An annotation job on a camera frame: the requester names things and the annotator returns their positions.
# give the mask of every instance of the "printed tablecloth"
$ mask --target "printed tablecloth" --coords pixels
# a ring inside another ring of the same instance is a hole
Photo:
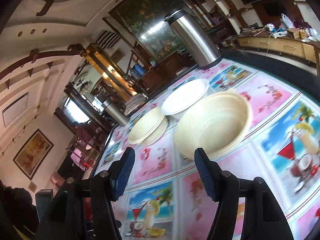
[[[128,146],[135,149],[125,193],[113,203],[123,239],[205,240],[209,233],[218,203],[206,195],[194,161],[176,149],[177,123],[170,118],[165,134],[150,146],[128,142],[130,130],[146,112],[161,106],[179,86],[198,78],[207,78],[212,92],[235,89],[253,109],[252,126],[239,148],[214,161],[238,178],[264,178],[294,239],[304,239],[320,215],[320,108],[286,83],[226,59],[211,69],[185,75],[132,115],[126,127],[114,130],[95,174],[119,160]],[[239,200],[234,239],[241,235],[244,200]]]

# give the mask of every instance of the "drawer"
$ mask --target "drawer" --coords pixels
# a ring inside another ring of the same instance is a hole
[[[247,47],[250,46],[252,38],[238,38],[238,42],[240,43],[240,46]]]
[[[290,41],[286,39],[276,39],[270,49],[282,51],[298,57],[305,58],[303,44],[299,41]]]
[[[304,54],[306,55],[306,60],[316,62],[316,54],[313,46],[309,44],[302,44],[302,45],[304,49]]]
[[[272,39],[264,37],[238,38],[238,41],[242,47],[255,47],[263,49],[268,49],[270,44],[273,42]]]

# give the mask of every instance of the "ceiling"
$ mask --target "ceiling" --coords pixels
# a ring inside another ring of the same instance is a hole
[[[102,21],[122,0],[54,0],[47,14],[38,17],[45,0],[22,0],[0,35],[0,71],[28,56],[33,49],[40,52],[66,50],[68,45],[81,43],[85,48],[102,30],[110,28]],[[115,21],[114,26],[130,41],[132,37]],[[51,68],[47,63],[53,61]],[[28,93],[26,110],[7,127],[0,120],[0,153],[37,114],[53,114],[64,87],[74,75],[80,56],[48,57],[25,64],[0,80],[0,113],[12,102]],[[31,77],[28,70],[34,69]]]

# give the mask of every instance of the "metal screw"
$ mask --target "metal screw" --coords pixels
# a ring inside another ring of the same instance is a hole
[[[256,182],[258,182],[259,184],[261,184],[261,183],[264,182],[263,178],[261,178],[261,177],[256,177],[256,178],[254,178],[254,180],[255,180]]]
[[[229,177],[231,175],[231,173],[229,171],[222,171],[221,174],[224,177]]]
[[[100,177],[104,178],[104,177],[106,177],[106,176],[109,175],[109,172],[107,172],[107,171],[101,171],[101,172],[99,173],[99,175],[100,175]]]
[[[73,177],[70,177],[67,179],[68,184],[72,184],[74,181],[75,181],[75,179]]]

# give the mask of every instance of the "electrical cord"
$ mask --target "electrical cord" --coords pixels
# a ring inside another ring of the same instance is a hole
[[[281,29],[281,27],[279,29],[277,29],[274,33],[271,33],[269,38],[268,38],[268,49],[267,49],[267,54],[268,54],[268,51],[269,51],[269,41],[270,41],[270,37],[271,35],[275,34],[277,31],[279,31]]]

